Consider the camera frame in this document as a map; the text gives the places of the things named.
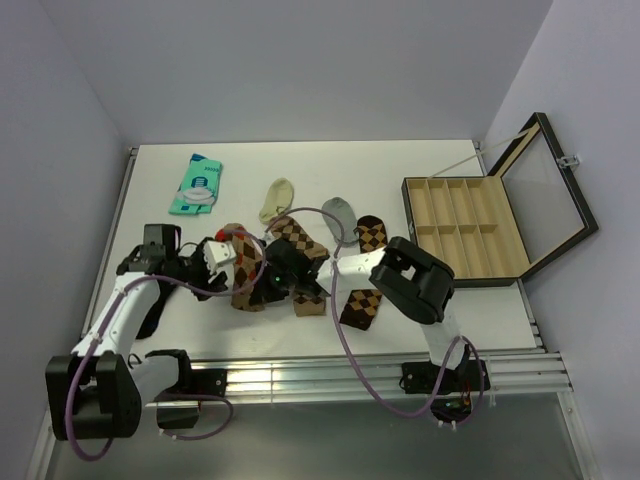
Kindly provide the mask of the orange green argyle sock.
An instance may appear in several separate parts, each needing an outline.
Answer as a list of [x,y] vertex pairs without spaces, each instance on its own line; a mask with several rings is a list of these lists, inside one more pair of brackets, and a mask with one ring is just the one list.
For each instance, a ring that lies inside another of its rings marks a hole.
[[260,300],[252,300],[251,296],[254,289],[252,282],[261,266],[262,254],[250,237],[239,233],[244,230],[239,223],[228,223],[216,233],[215,239],[230,241],[236,253],[232,290],[240,289],[240,292],[231,296],[231,306],[240,311],[261,312],[265,305]]

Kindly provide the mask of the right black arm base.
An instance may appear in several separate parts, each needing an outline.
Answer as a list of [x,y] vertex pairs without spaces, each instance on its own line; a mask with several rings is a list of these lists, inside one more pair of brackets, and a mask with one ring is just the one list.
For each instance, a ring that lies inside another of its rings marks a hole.
[[[401,364],[399,386],[407,395],[431,394],[440,368],[430,362]],[[468,364],[462,372],[444,371],[430,413],[439,425],[452,428],[464,424],[474,412],[473,396],[484,397],[491,389],[489,372],[484,361]]]

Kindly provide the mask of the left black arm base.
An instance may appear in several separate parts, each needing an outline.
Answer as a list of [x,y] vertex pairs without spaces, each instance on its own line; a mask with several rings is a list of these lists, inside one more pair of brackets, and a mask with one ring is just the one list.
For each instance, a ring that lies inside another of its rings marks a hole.
[[[180,440],[199,440],[220,433],[231,421],[234,407],[226,399],[228,371],[224,368],[196,368],[187,383],[172,387],[157,398],[156,423],[162,434]],[[193,433],[203,418],[205,404],[220,403],[227,408],[222,424],[209,433]]]

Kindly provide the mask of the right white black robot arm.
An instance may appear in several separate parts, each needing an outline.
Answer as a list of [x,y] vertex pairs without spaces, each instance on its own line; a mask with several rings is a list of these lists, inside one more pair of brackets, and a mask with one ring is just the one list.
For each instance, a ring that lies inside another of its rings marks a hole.
[[454,272],[410,241],[396,236],[387,246],[367,253],[310,259],[278,239],[267,246],[258,267],[263,273],[251,293],[253,303],[278,302],[295,292],[325,299],[342,291],[378,291],[421,326],[435,383],[452,390],[466,379],[469,347],[446,311],[454,293]]

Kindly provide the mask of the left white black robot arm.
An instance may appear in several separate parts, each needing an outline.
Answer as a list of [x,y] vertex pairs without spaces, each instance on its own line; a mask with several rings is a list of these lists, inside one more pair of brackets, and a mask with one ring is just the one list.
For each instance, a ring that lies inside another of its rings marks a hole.
[[195,375],[181,349],[155,350],[141,364],[127,364],[135,340],[157,326],[176,287],[200,301],[227,289],[223,268],[236,259],[231,244],[206,237],[183,256],[180,240],[177,225],[145,225],[141,244],[118,265],[114,289],[91,329],[70,354],[49,361],[45,380],[57,439],[129,438],[148,403],[193,391]]

